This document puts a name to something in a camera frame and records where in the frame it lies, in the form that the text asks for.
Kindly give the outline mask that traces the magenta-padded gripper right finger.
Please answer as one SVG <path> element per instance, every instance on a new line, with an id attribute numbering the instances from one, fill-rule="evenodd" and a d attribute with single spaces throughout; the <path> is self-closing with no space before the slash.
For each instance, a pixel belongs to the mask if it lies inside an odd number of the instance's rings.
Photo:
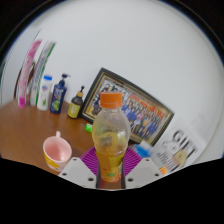
<path id="1" fill-rule="evenodd" d="M 150 157 L 142 158 L 128 148 L 123 158 L 121 187 L 123 189 L 140 188 L 162 177 Z"/>

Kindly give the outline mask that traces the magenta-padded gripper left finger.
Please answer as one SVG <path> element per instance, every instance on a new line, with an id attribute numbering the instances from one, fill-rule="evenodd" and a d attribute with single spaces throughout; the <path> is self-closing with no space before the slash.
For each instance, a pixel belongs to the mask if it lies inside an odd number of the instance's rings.
<path id="1" fill-rule="evenodd" d="M 72 157 L 59 177 L 84 188 L 100 186 L 100 168 L 95 148 L 89 149 L 80 158 Z"/>

